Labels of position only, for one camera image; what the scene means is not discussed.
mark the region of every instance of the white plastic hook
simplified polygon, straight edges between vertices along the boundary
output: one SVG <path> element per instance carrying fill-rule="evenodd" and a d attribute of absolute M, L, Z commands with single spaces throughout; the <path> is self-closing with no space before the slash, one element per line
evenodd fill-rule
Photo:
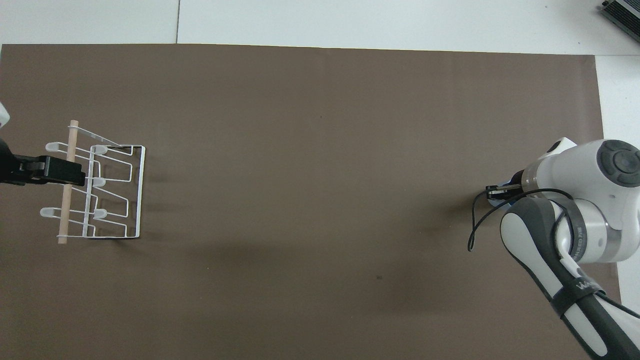
<path fill-rule="evenodd" d="M 92 186 L 94 188 L 102 188 L 106 183 L 107 181 L 103 177 L 94 177 Z"/>
<path fill-rule="evenodd" d="M 60 151 L 60 143 L 59 142 L 50 142 L 44 146 L 46 151 L 49 152 L 58 152 Z"/>
<path fill-rule="evenodd" d="M 95 209 L 93 210 L 93 218 L 96 220 L 103 219 L 107 217 L 108 212 L 105 209 Z"/>
<path fill-rule="evenodd" d="M 94 145 L 93 146 L 93 153 L 96 155 L 104 155 L 105 153 L 107 153 L 107 151 L 109 151 L 109 148 L 107 148 L 104 145 Z"/>
<path fill-rule="evenodd" d="M 56 208 L 42 208 L 40 209 L 40 216 L 45 218 L 53 218 L 55 217 L 54 216 L 55 211 L 56 211 Z"/>

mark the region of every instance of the brown tabletop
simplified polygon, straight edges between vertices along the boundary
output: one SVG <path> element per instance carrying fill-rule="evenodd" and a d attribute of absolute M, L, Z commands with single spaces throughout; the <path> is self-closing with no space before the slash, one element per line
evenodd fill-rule
<path fill-rule="evenodd" d="M 484 186 L 602 137 L 593 56 L 4 45 L 0 69 L 15 154 L 72 119 L 147 147 L 136 240 L 58 245 L 60 189 L 0 184 L 3 359 L 588 358 L 499 215 L 466 245 Z"/>

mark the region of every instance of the white floor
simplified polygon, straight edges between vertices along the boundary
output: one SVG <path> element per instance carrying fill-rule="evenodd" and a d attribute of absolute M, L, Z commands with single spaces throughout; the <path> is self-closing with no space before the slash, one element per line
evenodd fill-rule
<path fill-rule="evenodd" d="M 0 44 L 205 43 L 594 54 L 606 138 L 640 147 L 640 44 L 599 0 L 0 0 Z M 640 311 L 640 252 L 618 264 Z"/>

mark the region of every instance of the white wire rack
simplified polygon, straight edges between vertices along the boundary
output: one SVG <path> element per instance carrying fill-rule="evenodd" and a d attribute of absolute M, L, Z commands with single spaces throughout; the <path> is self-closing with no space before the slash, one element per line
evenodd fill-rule
<path fill-rule="evenodd" d="M 70 184 L 62 185 L 64 189 L 61 207 L 42 208 L 40 210 L 41 216 L 60 220 L 58 243 L 66 243 L 67 238 L 126 239 L 139 237 L 145 147 L 142 145 L 122 145 L 113 142 L 78 127 L 77 121 L 72 121 L 68 128 L 68 143 L 51 142 L 45 146 L 45 149 L 49 152 L 66 154 L 68 161 L 82 159 L 87 162 L 88 170 L 84 188 L 78 188 Z M 93 145 L 88 150 L 82 149 L 76 146 L 78 133 L 98 140 L 102 144 Z M 109 166 L 121 167 L 122 170 L 126 170 L 122 173 L 128 173 L 128 176 L 106 177 L 104 171 L 105 163 L 109 163 Z M 131 184 L 132 188 L 137 189 L 135 199 L 129 199 L 115 191 L 107 190 L 109 188 L 108 185 L 111 183 Z M 84 209 L 70 208 L 71 194 L 73 192 L 79 192 L 84 197 Z M 100 207 L 101 200 L 104 197 L 107 197 L 112 202 L 116 200 L 121 203 L 124 206 L 124 211 L 113 211 Z M 72 220 L 70 216 L 73 214 L 81 216 L 82 221 Z M 111 224 L 112 231 L 109 236 L 99 235 L 99 227 L 97 226 L 99 223 Z M 82 232 L 80 234 L 69 234 L 69 224 L 81 225 Z"/>

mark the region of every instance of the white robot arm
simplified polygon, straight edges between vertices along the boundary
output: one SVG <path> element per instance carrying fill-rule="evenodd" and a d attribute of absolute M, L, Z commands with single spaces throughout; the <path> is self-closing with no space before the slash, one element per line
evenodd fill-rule
<path fill-rule="evenodd" d="M 591 358 L 640 359 L 640 316 L 606 297 L 579 266 L 622 261 L 637 250 L 640 151 L 619 140 L 575 145 L 563 138 L 486 192 L 517 199 L 502 218 L 502 242 Z"/>

